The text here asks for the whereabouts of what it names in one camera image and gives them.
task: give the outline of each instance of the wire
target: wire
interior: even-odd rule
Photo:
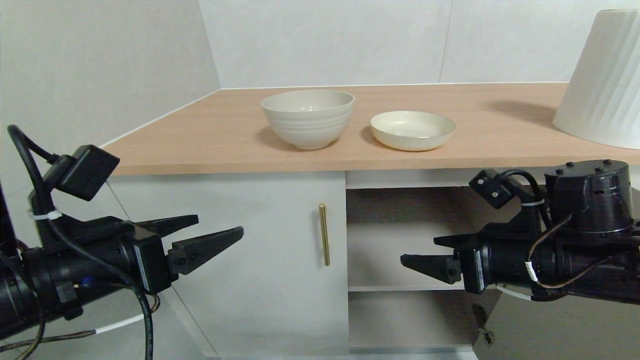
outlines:
[[[149,308],[149,301],[147,300],[147,297],[145,296],[145,294],[144,294],[143,290],[140,288],[140,286],[136,283],[136,281],[129,274],[127,274],[126,272],[122,271],[117,266],[112,265],[111,263],[107,262],[104,259],[101,259],[101,258],[98,258],[97,256],[94,256],[93,254],[87,252],[82,247],[80,247],[79,245],[74,243],[64,233],[64,231],[57,225],[55,220],[49,220],[49,225],[51,226],[51,229],[53,230],[54,234],[63,243],[67,244],[68,247],[70,247],[71,249],[76,251],[81,256],[84,256],[85,258],[87,258],[89,260],[92,260],[92,261],[102,265],[102,267],[104,267],[109,272],[119,276],[119,278],[121,278],[122,281],[126,285],[131,287],[131,290],[134,292],[134,294],[136,294],[136,297],[138,298],[138,302],[140,303],[140,308],[142,308],[142,315],[143,315],[144,320],[145,320],[145,359],[146,360],[153,359],[153,353],[154,353],[153,320],[151,319],[151,309]]]
[[[545,200],[544,196],[542,196],[542,191],[540,190],[540,186],[538,185],[536,178],[533,177],[533,175],[531,175],[530,173],[524,170],[521,170],[519,168],[515,168],[515,169],[507,170],[501,173],[500,175],[504,178],[507,178],[513,175],[524,176],[524,178],[531,185],[531,189],[533,190],[533,195],[535,196],[536,201]],[[549,214],[547,213],[547,205],[545,203],[538,205],[538,211],[540,212],[540,217],[542,218],[542,222],[545,224],[545,227],[549,229],[551,227],[551,219],[549,219]]]
[[[116,282],[105,282],[103,284],[107,284],[107,285],[110,285],[110,286],[118,286],[119,288],[125,288],[125,289],[129,289],[130,290],[130,287],[128,287],[127,285],[118,284]],[[151,296],[153,296],[153,298],[154,298],[154,305],[151,307],[151,313],[155,313],[158,310],[158,308],[160,308],[160,297],[158,295],[156,295],[156,294],[151,294]],[[96,335],[96,334],[100,334],[102,332],[115,330],[117,328],[123,327],[125,325],[129,325],[130,323],[134,323],[134,322],[140,321],[142,319],[143,319],[143,315],[140,314],[140,315],[128,318],[126,320],[123,320],[121,322],[113,323],[111,325],[99,327],[99,328],[92,329],[92,330],[73,332],[72,334],[66,334],[66,335],[48,336],[46,338],[42,338],[41,343],[52,343],[52,342],[55,342],[55,341],[87,338],[87,337],[89,337],[91,335]],[[13,350],[15,348],[28,346],[33,342],[33,340],[34,339],[32,339],[32,340],[24,340],[24,341],[18,341],[16,343],[3,345],[3,346],[0,347],[0,353],[5,352],[5,351],[9,351],[9,350]]]
[[[533,253],[536,250],[536,247],[540,243],[545,241],[549,236],[553,235],[558,230],[560,230],[560,228],[562,228],[562,226],[566,225],[572,218],[573,218],[573,214],[569,214],[567,217],[562,219],[562,221],[560,221],[556,225],[553,225],[550,229],[547,229],[544,233],[542,233],[542,235],[540,235],[540,237],[533,243],[533,245],[531,245],[531,248],[529,249],[529,253],[527,254],[527,263],[528,263],[528,265],[531,265],[531,257],[533,256]],[[587,266],[585,269],[583,269],[581,272],[579,272],[578,274],[573,276],[572,278],[570,278],[570,279],[568,279],[568,280],[566,280],[564,282],[561,282],[559,284],[554,284],[554,285],[544,284],[544,283],[542,283],[541,281],[539,281],[537,279],[534,279],[534,281],[535,281],[536,284],[540,285],[541,287],[543,287],[545,289],[559,289],[559,288],[562,288],[564,286],[567,286],[567,285],[573,283],[577,279],[580,279],[586,273],[588,273],[588,272],[592,271],[593,269],[595,269],[596,267],[608,262],[610,259],[611,259],[611,256],[607,256],[606,258],[602,258],[602,259],[600,259],[598,261],[595,261],[592,264],[590,264],[589,266]]]
[[[498,290],[502,291],[503,293],[505,293],[507,295],[511,295],[513,297],[517,297],[518,299],[522,299],[522,300],[532,301],[531,300],[531,296],[529,296],[527,294],[520,293],[518,291],[513,291],[511,289],[507,289],[506,286],[504,286],[504,285],[496,284],[495,287]]]
[[[587,266],[583,271],[579,272],[576,276],[572,277],[571,279],[568,279],[565,282],[561,282],[561,283],[555,284],[555,285],[547,285],[547,284],[543,284],[543,283],[538,281],[538,285],[542,286],[545,289],[559,289],[559,288],[562,288],[564,286],[567,286],[567,285],[571,284],[572,282],[576,281],[577,279],[580,279],[586,273],[592,271],[593,269],[597,268],[598,266],[609,262],[609,260],[611,260],[611,257],[607,256],[606,258],[603,258],[603,259],[600,259],[598,261],[595,261],[591,265]]]
[[[549,236],[555,234],[558,230],[560,230],[560,228],[566,225],[566,223],[568,223],[572,219],[572,217],[573,217],[573,214],[569,214],[567,217],[562,219],[562,221],[560,221],[556,225],[553,225],[551,228],[545,230],[545,232],[542,233],[542,235],[540,235],[540,237],[533,242],[533,244],[531,245],[531,248],[529,248],[529,253],[527,254],[527,261],[531,261],[531,256],[533,256],[533,252],[536,250],[536,247],[538,247],[538,245],[540,245],[541,242],[545,241]]]
[[[36,198],[40,203],[40,211],[41,213],[35,215],[44,215],[50,213],[54,210],[53,200],[51,199],[51,193],[47,191],[47,187],[45,186],[44,180],[42,179],[42,175],[40,175],[40,171],[38,170],[38,166],[36,165],[31,152],[29,151],[28,146],[28,138],[25,134],[15,125],[9,125],[7,127],[9,132],[9,136],[15,145],[15,148],[18,150],[18,154],[24,163],[24,166],[27,168],[27,173],[31,178],[31,183],[33,183],[33,189],[36,192]]]
[[[38,144],[36,144],[35,142],[33,142],[28,136],[26,136],[24,133],[22,134],[24,137],[24,141],[27,143],[27,146],[29,147],[29,149],[31,149],[33,152],[35,152],[39,157],[43,158],[44,160],[47,160],[47,163],[49,164],[53,164],[56,162],[56,160],[59,158],[58,155],[56,154],[49,154],[47,151],[45,151],[43,148],[41,148],[40,146],[38,146]]]
[[[24,360],[27,357],[31,356],[31,354],[33,354],[33,352],[36,350],[36,348],[38,348],[39,344],[42,342],[42,338],[44,336],[44,329],[47,321],[44,316],[44,309],[42,306],[42,302],[40,301],[41,299],[40,295],[38,294],[35,288],[35,285],[31,282],[31,279],[24,274],[22,269],[15,266],[15,264],[12,263],[11,260],[1,250],[0,250],[0,260],[3,263],[5,263],[6,266],[9,267],[9,269],[13,272],[14,276],[19,278],[27,286],[27,288],[29,288],[29,290],[33,292],[35,296],[34,300],[36,303],[36,307],[38,308],[38,316],[40,317],[40,323],[38,324],[38,333],[36,335],[36,338],[33,340],[29,340],[29,342],[25,344],[25,346],[29,345],[29,348],[15,358],[15,360]]]
[[[95,335],[95,330],[80,331],[80,332],[74,332],[73,334],[66,334],[66,335],[59,335],[59,336],[48,336],[46,338],[42,338],[41,343],[52,343],[54,341],[81,339],[91,335]],[[0,347],[0,353],[13,350],[15,348],[25,347],[32,342],[33,340],[24,340],[24,341],[18,341],[17,343],[4,345]]]
[[[29,151],[29,145],[33,145],[33,147],[36,149],[35,151],[38,152],[39,155],[41,156],[50,156],[52,157],[53,155],[49,154],[48,152],[44,151],[42,148],[40,148],[39,146],[35,145],[35,143],[33,143],[17,126],[15,125],[9,125],[7,127],[7,130],[9,132],[9,136],[11,137],[13,143],[15,144],[16,149],[18,150],[18,153],[20,155],[20,158],[22,159],[22,162],[24,163],[24,166],[27,168],[27,172],[29,173],[29,177],[31,178],[31,182],[33,183],[33,189],[35,191],[36,194],[36,198],[38,200],[38,202],[40,203],[40,211],[41,213],[36,214],[34,211],[34,215],[44,215],[44,214],[48,214],[52,211],[55,210],[55,207],[53,206],[53,200],[51,199],[51,193],[49,193],[47,191],[47,187],[45,186],[44,180],[42,179],[42,175],[40,174],[40,171],[35,163],[35,160],[33,159],[33,156],[31,155],[31,152]],[[86,250],[84,250],[82,247],[80,247],[79,245],[75,244],[64,232],[63,229],[61,229],[58,224],[55,222],[55,220],[48,220],[48,223],[51,227],[51,230],[53,231],[53,233],[65,244],[67,244],[68,247],[70,247],[71,249],[73,249],[76,253],[78,253],[81,256],[84,256],[87,259],[90,259],[98,264],[100,264],[102,267],[104,267],[106,270],[108,270],[109,272],[119,276],[119,278],[121,278],[123,280],[124,283],[126,283],[127,285],[129,285],[131,287],[131,290],[136,294],[136,297],[138,298],[138,302],[140,303],[140,308],[142,308],[142,314],[144,316],[145,319],[145,359],[146,360],[152,360],[153,359],[153,347],[154,347],[154,330],[153,330],[153,320],[151,319],[151,311],[149,308],[149,302],[143,292],[143,290],[140,288],[140,286],[136,283],[136,281],[126,272],[124,272],[123,270],[119,269],[117,266],[112,265],[111,263],[109,263],[108,261],[99,258],[97,256],[94,256],[92,254],[90,254],[89,252],[87,252]],[[44,333],[44,323],[45,323],[45,318],[44,318],[44,314],[42,314],[42,307],[39,306],[39,312],[41,312],[41,330]],[[42,338],[43,334],[38,334],[38,338]],[[28,355],[31,355],[31,353],[33,353],[33,351],[35,350],[35,348],[38,346],[39,342],[34,342],[32,347],[33,348],[29,348],[27,350],[27,352],[30,351],[30,353]],[[17,360],[23,360],[25,359],[25,357],[19,357]]]

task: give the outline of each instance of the lampshade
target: lampshade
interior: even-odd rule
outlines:
[[[585,140],[640,149],[640,10],[598,12],[553,124]]]

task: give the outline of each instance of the cabinet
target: cabinet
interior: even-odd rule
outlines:
[[[172,241],[242,225],[244,238],[173,287],[218,356],[347,354],[343,172],[114,177],[133,221],[197,214]],[[326,205],[330,266],[318,206]]]
[[[527,170],[543,183],[541,169]],[[534,304],[503,299],[497,290],[474,295],[463,283],[444,284],[400,264],[402,254],[450,254],[451,249],[434,245],[436,236],[476,232],[518,212],[517,199],[496,210],[465,186],[476,173],[134,176],[115,177],[110,186],[134,221],[199,215],[200,224],[163,240],[166,249],[172,241],[244,226],[241,241],[173,284],[176,301],[184,303],[217,356],[470,350],[473,345],[481,359],[519,359],[526,345],[527,354],[553,357],[553,348],[544,345],[551,338],[587,341],[606,319],[625,312],[633,320],[606,330],[606,336],[635,339],[629,326],[640,321],[640,313],[632,306],[573,298]],[[330,266],[324,263],[320,203],[327,209]],[[494,343],[477,340],[473,304],[491,314],[485,329]],[[600,306],[607,311],[598,315],[599,323],[565,326],[586,316],[567,310],[574,305],[590,313]],[[562,326],[552,325],[551,318]],[[516,336],[510,329],[519,324],[535,333]],[[562,335],[544,335],[550,326]],[[640,342],[624,343],[619,354],[633,353]],[[597,346],[615,353],[613,345]]]

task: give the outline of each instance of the door handle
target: door handle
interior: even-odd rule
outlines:
[[[326,205],[324,203],[318,205],[318,211],[320,212],[320,231],[322,232],[322,249],[324,252],[324,265],[331,265],[331,258],[329,256],[329,234],[326,229]]]

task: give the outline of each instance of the cream bowl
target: cream bowl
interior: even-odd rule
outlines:
[[[298,90],[264,99],[262,110],[273,131],[305,150],[338,140],[351,120],[353,95],[335,90]]]
[[[451,119],[421,111],[390,111],[371,118],[371,131],[377,141],[405,151],[436,149],[455,129]]]

